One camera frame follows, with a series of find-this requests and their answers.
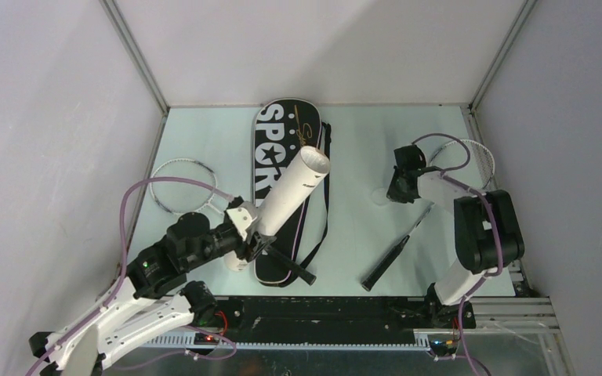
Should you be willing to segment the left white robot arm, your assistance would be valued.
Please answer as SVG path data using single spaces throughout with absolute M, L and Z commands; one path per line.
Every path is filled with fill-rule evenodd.
M 89 343 L 87 375 L 99 375 L 143 343 L 188 324 L 207 326 L 217 301 L 202 281 L 187 275 L 215 259 L 253 261 L 285 224 L 281 215 L 250 208 L 229 208 L 217 227 L 200 213 L 181 215 L 165 235 L 142 250 L 84 316 L 64 329 L 37 332 L 29 339 L 37 363 L 28 372 L 63 375 Z

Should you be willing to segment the clear plastic tube lid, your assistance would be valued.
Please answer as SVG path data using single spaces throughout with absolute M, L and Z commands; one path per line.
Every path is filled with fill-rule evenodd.
M 391 200 L 387 196 L 387 190 L 388 189 L 386 187 L 374 189 L 370 195 L 372 202 L 380 207 L 390 204 Z

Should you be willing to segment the white shuttlecock tube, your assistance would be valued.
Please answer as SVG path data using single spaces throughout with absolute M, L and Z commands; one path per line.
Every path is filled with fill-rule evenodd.
M 253 232 L 276 236 L 292 214 L 311 195 L 330 171 L 329 158 L 314 146 L 304 146 L 283 171 L 261 204 L 254 204 L 258 220 Z M 234 250 L 223 256 L 228 269 L 240 272 L 249 262 L 239 262 Z

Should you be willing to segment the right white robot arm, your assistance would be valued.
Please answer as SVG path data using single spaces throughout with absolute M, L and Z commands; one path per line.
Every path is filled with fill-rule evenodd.
M 417 145 L 394 152 L 390 201 L 427 201 L 454 219 L 456 260 L 432 284 L 424 315 L 434 327 L 455 319 L 455 306 L 466 302 L 487 279 L 496 277 L 524 254 L 524 241 L 511 196 L 486 189 L 495 174 L 495 159 L 484 145 L 452 141 L 427 157 Z

